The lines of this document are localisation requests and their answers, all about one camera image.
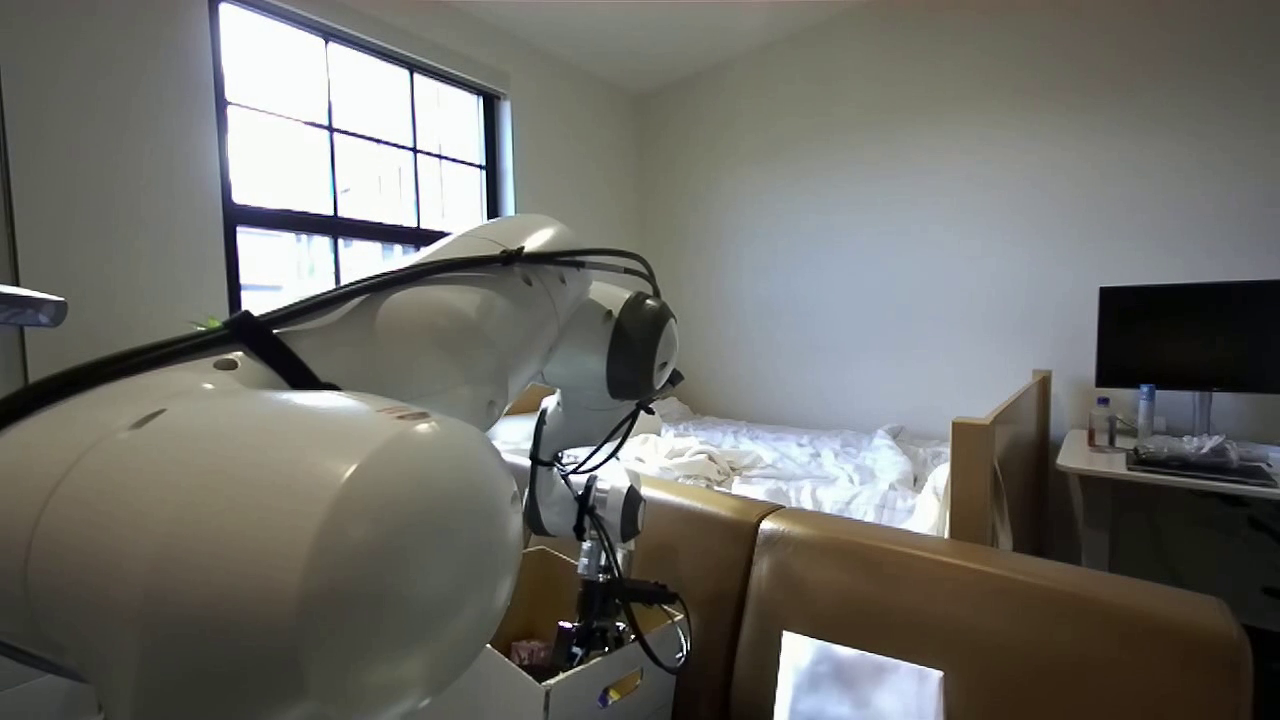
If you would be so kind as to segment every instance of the cardboard box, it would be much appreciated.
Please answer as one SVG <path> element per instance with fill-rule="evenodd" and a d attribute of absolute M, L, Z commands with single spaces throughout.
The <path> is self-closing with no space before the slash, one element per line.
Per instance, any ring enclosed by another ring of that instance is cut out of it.
<path fill-rule="evenodd" d="M 528 548 L 512 607 L 480 658 L 413 720 L 667 720 L 676 676 L 655 666 L 639 642 L 575 662 L 551 680 L 532 680 L 508 658 L 512 638 L 551 646 L 557 621 L 575 617 L 575 571 L 567 554 Z M 636 611 L 647 642 L 667 658 L 676 624 L 660 611 Z"/>

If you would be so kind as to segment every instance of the keyboard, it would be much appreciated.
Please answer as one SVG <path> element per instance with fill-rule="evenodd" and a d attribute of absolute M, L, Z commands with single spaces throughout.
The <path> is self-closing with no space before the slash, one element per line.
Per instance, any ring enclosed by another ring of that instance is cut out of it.
<path fill-rule="evenodd" d="M 1238 453 L 1230 455 L 1230 453 L 1130 447 L 1122 464 L 1130 472 L 1157 472 L 1157 477 L 1277 484 L 1266 455 L 1238 455 Z"/>

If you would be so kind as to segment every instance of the window frame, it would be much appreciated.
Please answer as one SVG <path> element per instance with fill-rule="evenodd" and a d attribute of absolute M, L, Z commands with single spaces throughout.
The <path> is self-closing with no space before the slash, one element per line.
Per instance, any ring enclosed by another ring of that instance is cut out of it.
<path fill-rule="evenodd" d="M 380 224 L 380 219 L 354 219 L 354 216 L 319 216 L 319 210 L 300 210 L 300 209 L 255 209 L 255 202 L 234 202 L 230 197 L 230 143 L 227 143 L 227 108 L 234 108 L 234 101 L 227 101 L 227 82 L 222 82 L 222 34 L 218 34 L 218 7 L 222 2 L 234 2 L 234 7 L 247 7 L 247 13 L 260 13 L 260 17 L 272 17 L 279 24 L 291 24 L 300 31 L 313 31 L 326 43 L 344 43 L 344 49 L 354 49 L 354 52 L 367 52 L 383 65 L 397 65 L 409 70 L 409 123 L 413 123 L 413 138 L 409 146 L 397 143 L 397 138 L 380 138 L 370 130 L 348 130 L 348 127 L 335 127 L 335 110 L 330 110 L 330 95 L 324 95 L 324 123 L 315 118 L 291 118 L 291 123 L 305 123 L 305 127 L 319 127 L 324 138 L 326 138 L 326 199 L 338 197 L 338 175 L 335 175 L 335 138 L 348 135 L 348 138 L 367 138 L 367 143 L 380 143 L 380 146 L 397 146 L 397 151 L 409 151 L 413 161 L 413 202 L 415 202 L 415 224 L 421 224 L 421 161 L 424 156 L 441 156 L 441 151 L 427 151 L 427 146 L 415 146 L 415 75 L 427 75 L 427 80 L 441 80 L 441 82 L 451 82 L 451 87 L 464 87 L 472 95 L 480 95 L 480 118 L 484 118 L 484 161 L 480 162 L 467 162 L 467 169 L 480 169 L 484 173 L 484 202 L 487 202 L 487 216 L 500 216 L 505 210 L 505 95 L 497 87 L 484 87 L 461 70 L 446 70 L 441 65 L 427 65 L 427 59 L 415 59 L 400 49 L 387 49 L 387 43 L 376 43 L 367 34 L 354 34 L 352 27 L 335 27 L 326 20 L 315 20 L 315 17 L 305 17 L 296 7 L 279 7 L 279 2 L 264 2 L 264 0 L 208 0 L 208 31 L 212 31 L 212 101 L 216 101 L 216 146 L 218 146 L 218 209 L 222 209 L 222 285 L 227 285 L 227 307 L 240 311 L 243 298 L 243 285 L 240 285 L 240 245 L 234 245 L 234 231 L 240 229 L 264 229 L 264 231 L 296 231 L 296 236 L 326 236 L 326 248 L 330 248 L 330 281 L 338 285 L 338 238 L 376 238 L 376 245 L 409 245 L 409 248 L 427 248 L 436 238 L 445 238 L 446 231 L 445 229 L 409 229 L 409 224 Z"/>

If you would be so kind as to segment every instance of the window pane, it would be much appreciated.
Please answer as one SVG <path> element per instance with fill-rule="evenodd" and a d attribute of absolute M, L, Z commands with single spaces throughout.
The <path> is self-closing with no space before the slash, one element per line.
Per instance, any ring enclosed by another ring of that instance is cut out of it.
<path fill-rule="evenodd" d="M 335 210 L 413 229 L 413 156 L 335 135 Z"/>
<path fill-rule="evenodd" d="M 218 2 L 227 101 L 324 118 L 324 39 L 260 13 Z"/>
<path fill-rule="evenodd" d="M 415 75 L 415 143 L 424 151 L 484 162 L 484 101 L 431 75 Z"/>
<path fill-rule="evenodd" d="M 421 216 L 424 229 L 461 231 L 487 219 L 484 173 L 421 156 Z"/>
<path fill-rule="evenodd" d="M 250 311 L 330 288 L 330 238 L 240 229 L 240 302 Z"/>
<path fill-rule="evenodd" d="M 421 248 L 413 245 L 376 245 L 376 238 L 338 238 L 335 257 L 338 257 L 338 285 L 352 285 L 358 276 L 376 276 L 387 268 L 400 268 L 415 257 Z"/>
<path fill-rule="evenodd" d="M 227 162 L 234 202 L 330 210 L 326 135 L 309 123 L 230 108 Z"/>
<path fill-rule="evenodd" d="M 326 43 L 330 123 L 409 143 L 409 70 L 367 52 Z"/>

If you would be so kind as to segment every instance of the computer monitor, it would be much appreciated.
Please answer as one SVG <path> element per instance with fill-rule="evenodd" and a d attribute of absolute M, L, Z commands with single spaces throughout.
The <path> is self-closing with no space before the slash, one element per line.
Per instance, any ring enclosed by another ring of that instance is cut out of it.
<path fill-rule="evenodd" d="M 1280 392 L 1280 281 L 1098 288 L 1094 387 Z"/>

